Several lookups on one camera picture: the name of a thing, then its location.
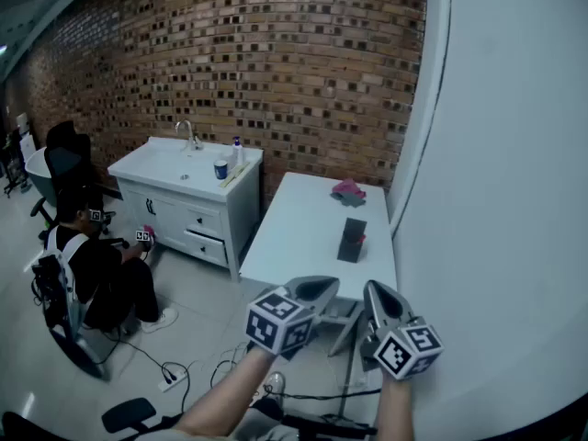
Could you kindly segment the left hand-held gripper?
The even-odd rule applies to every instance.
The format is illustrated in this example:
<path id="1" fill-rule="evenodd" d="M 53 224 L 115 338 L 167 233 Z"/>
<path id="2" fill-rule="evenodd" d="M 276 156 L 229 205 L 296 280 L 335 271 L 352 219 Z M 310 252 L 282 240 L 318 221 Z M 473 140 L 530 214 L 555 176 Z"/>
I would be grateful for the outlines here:
<path id="1" fill-rule="evenodd" d="M 295 277 L 285 287 L 265 289 L 246 308 L 249 344 L 291 360 L 310 341 L 317 315 L 338 289 L 339 280 L 328 276 Z M 298 293 L 298 300 L 291 293 Z"/>

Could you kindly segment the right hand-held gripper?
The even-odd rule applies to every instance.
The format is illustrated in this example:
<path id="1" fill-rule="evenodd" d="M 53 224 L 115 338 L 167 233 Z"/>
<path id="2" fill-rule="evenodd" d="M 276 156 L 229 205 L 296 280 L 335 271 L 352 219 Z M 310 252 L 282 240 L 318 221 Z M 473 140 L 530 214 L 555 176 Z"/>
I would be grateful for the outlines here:
<path id="1" fill-rule="evenodd" d="M 412 319 L 411 305 L 396 290 L 369 280 L 364 304 L 368 331 L 359 353 L 365 372 L 381 368 L 395 380 L 410 379 L 425 372 L 444 352 L 435 328 L 422 317 Z"/>

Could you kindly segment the black box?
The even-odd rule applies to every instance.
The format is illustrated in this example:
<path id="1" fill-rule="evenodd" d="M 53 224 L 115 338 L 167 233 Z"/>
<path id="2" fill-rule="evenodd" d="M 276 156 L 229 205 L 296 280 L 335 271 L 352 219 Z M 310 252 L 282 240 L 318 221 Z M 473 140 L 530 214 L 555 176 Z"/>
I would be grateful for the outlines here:
<path id="1" fill-rule="evenodd" d="M 364 220 L 347 218 L 339 244 L 337 259 L 348 263 L 356 263 L 363 244 L 357 243 L 358 238 L 365 234 L 367 223 Z"/>

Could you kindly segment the person's left forearm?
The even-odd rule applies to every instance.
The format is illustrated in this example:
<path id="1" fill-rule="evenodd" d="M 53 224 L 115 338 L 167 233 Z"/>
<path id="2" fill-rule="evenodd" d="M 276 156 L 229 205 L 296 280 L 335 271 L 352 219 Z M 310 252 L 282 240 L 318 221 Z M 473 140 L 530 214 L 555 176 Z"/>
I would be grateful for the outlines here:
<path id="1" fill-rule="evenodd" d="M 276 356 L 255 346 L 175 425 L 191 436 L 226 437 L 241 422 Z"/>

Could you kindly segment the person's right forearm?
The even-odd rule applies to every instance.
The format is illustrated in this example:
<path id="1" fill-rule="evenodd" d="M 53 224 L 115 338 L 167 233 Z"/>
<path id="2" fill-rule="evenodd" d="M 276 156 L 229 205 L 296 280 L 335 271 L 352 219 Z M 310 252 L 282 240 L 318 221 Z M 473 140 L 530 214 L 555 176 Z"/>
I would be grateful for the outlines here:
<path id="1" fill-rule="evenodd" d="M 377 413 L 377 441 L 414 441 L 412 385 L 383 375 Z"/>

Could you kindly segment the white table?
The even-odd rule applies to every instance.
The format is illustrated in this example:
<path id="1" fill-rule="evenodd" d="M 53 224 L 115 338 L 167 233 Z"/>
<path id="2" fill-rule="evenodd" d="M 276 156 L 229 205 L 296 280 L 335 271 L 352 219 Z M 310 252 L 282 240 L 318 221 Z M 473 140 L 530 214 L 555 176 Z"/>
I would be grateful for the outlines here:
<path id="1" fill-rule="evenodd" d="M 370 279 L 397 287 L 390 219 L 382 188 L 361 185 L 366 203 L 352 208 L 331 197 L 336 183 L 331 178 L 286 173 L 244 259 L 241 278 L 254 290 L 282 286 L 294 277 L 339 278 L 332 308 L 311 343 L 291 360 L 279 357 L 273 368 L 286 375 L 290 407 L 339 412 L 371 423 L 382 376 L 361 370 L 360 310 L 363 288 Z M 356 263 L 337 259 L 347 218 L 367 223 L 367 238 Z"/>

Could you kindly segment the grey cloth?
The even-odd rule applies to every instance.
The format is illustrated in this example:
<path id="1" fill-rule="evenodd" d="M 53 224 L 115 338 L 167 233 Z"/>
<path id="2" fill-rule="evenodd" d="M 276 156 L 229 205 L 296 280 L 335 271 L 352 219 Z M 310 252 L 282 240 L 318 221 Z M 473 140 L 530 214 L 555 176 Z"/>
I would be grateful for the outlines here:
<path id="1" fill-rule="evenodd" d="M 366 203 L 362 197 L 349 192 L 333 192 L 331 197 L 340 202 L 345 207 L 358 208 Z"/>

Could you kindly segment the pink cloth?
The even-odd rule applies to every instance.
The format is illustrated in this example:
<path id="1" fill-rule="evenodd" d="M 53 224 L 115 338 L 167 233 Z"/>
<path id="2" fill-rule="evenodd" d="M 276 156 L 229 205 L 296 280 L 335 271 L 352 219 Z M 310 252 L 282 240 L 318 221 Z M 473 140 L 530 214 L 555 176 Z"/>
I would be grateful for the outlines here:
<path id="1" fill-rule="evenodd" d="M 347 178 L 332 188 L 333 194 L 339 195 L 354 195 L 358 198 L 365 198 L 366 192 L 363 191 L 358 184 L 351 178 Z"/>

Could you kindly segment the white cabinet drawer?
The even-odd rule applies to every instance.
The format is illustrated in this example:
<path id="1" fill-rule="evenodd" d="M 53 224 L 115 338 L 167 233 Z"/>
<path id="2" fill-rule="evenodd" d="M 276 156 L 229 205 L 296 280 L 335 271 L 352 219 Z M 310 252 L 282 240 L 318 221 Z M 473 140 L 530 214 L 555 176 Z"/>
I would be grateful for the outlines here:
<path id="1" fill-rule="evenodd" d="M 228 266 L 228 259 L 223 241 L 184 230 L 184 241 L 187 253 L 217 266 Z"/>

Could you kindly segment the wooden chopsticks pair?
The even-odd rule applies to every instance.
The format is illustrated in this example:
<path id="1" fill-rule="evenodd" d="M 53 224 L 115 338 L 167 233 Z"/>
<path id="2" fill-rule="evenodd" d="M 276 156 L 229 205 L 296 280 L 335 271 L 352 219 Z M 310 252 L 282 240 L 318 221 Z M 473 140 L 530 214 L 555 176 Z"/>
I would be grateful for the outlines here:
<path id="1" fill-rule="evenodd" d="M 226 187 L 229 185 L 234 179 L 236 179 L 244 169 L 249 165 L 248 162 L 244 164 L 240 164 L 235 166 L 228 174 L 228 176 L 220 183 L 220 187 Z"/>

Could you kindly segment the person's legs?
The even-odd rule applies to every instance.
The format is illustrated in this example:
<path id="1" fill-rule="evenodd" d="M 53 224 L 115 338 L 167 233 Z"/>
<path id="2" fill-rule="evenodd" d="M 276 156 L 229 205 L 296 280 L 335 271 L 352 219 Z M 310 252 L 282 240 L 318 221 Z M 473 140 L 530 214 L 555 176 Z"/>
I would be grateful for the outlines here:
<path id="1" fill-rule="evenodd" d="M 300 441 L 298 431 L 269 414 L 278 414 L 277 402 L 261 399 L 249 408 L 229 436 L 189 435 L 170 428 L 138 436 L 134 441 Z"/>

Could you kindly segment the white power strip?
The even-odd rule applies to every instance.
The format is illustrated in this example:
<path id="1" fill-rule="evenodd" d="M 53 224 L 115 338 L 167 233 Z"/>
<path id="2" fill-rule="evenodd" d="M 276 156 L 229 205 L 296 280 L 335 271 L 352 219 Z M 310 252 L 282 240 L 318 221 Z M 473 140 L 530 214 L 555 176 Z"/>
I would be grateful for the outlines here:
<path id="1" fill-rule="evenodd" d="M 158 388 L 162 393 L 166 393 L 186 379 L 187 371 L 183 368 L 180 368 L 175 373 L 167 371 L 164 373 L 164 379 L 158 384 Z"/>

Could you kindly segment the chrome faucet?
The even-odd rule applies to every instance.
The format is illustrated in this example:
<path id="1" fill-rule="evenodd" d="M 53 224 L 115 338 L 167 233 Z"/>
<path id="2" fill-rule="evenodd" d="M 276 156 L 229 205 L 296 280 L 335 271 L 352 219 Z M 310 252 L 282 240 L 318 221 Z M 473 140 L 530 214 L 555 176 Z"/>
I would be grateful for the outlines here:
<path id="1" fill-rule="evenodd" d="M 184 119 L 178 121 L 175 124 L 175 132 L 178 133 L 181 129 L 185 128 L 187 131 L 187 148 L 194 152 L 194 151 L 201 151 L 203 149 L 203 143 L 195 134 L 192 124 L 189 120 Z"/>

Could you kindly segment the black office chair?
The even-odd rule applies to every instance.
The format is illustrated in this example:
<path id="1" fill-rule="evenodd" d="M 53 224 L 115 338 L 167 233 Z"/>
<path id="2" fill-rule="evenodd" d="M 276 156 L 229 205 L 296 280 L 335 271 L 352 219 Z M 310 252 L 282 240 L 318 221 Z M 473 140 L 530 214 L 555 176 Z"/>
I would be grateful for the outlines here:
<path id="1" fill-rule="evenodd" d="M 103 210 L 103 195 L 96 185 L 96 172 L 91 162 L 91 143 L 87 134 L 77 133 L 72 120 L 66 120 L 52 127 L 46 137 L 44 146 L 45 160 L 51 173 L 52 184 L 58 198 L 59 193 L 66 187 L 90 187 L 94 204 Z M 38 214 L 44 219 L 45 229 L 39 238 L 44 240 L 49 229 L 56 224 L 53 218 L 44 208 L 49 204 L 41 196 L 29 213 L 31 218 Z M 99 224 L 99 231 L 103 235 L 109 233 L 108 226 L 116 215 L 114 211 L 104 211 L 106 219 Z"/>

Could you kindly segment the black equipment stand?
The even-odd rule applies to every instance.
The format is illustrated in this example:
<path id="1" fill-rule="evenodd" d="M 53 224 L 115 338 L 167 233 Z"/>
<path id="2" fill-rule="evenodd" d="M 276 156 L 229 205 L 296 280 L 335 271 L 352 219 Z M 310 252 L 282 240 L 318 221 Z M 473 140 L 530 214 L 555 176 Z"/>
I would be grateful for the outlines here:
<path id="1" fill-rule="evenodd" d="M 19 130 L 12 130 L 6 135 L 0 147 L 0 164 L 4 168 L 8 183 L 4 186 L 4 194 L 10 198 L 15 189 L 26 193 L 32 187 L 25 171 L 24 157 L 20 149 L 21 136 Z"/>

